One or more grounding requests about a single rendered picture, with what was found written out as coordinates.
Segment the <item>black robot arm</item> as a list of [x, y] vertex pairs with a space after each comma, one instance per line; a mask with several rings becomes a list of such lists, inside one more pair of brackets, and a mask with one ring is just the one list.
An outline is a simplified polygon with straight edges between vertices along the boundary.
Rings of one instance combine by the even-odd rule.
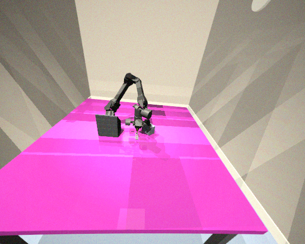
[[[135, 112], [134, 114], [137, 116], [142, 116], [147, 119], [150, 119], [152, 116], [152, 110], [147, 108], [148, 102], [147, 99], [144, 95], [143, 92], [143, 87], [142, 87], [142, 82], [138, 77], [135, 77], [131, 73], [127, 73], [124, 78], [124, 83], [121, 86], [120, 90], [116, 94], [115, 98], [111, 99], [109, 103], [104, 107], [104, 110], [106, 110], [105, 115], [112, 115], [115, 116], [115, 113], [117, 109], [120, 107], [120, 100], [124, 96], [125, 92], [129, 88], [129, 86], [136, 84], [137, 87], [137, 103], [140, 105], [138, 106], [137, 104], [134, 104]], [[135, 118], [135, 128], [143, 128], [145, 123], [143, 122], [142, 118], [138, 119], [137, 117]]]

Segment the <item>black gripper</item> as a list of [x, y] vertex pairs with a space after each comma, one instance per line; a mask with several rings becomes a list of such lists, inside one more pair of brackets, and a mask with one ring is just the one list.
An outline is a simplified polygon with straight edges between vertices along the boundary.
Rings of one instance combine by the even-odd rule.
[[[138, 119], [142, 118], [142, 116], [137, 116], [137, 115], [134, 114], [134, 120], [131, 120], [131, 119], [126, 118], [125, 125], [126, 125], [126, 126], [129, 126], [131, 123], [133, 123], [133, 126], [135, 126], [135, 123], [134, 123], [134, 122], [135, 122], [135, 118], [136, 118], [136, 117], [137, 117]], [[150, 120], [149, 120], [149, 119], [145, 119], [143, 122], [145, 123], [146, 126], [150, 126]]]

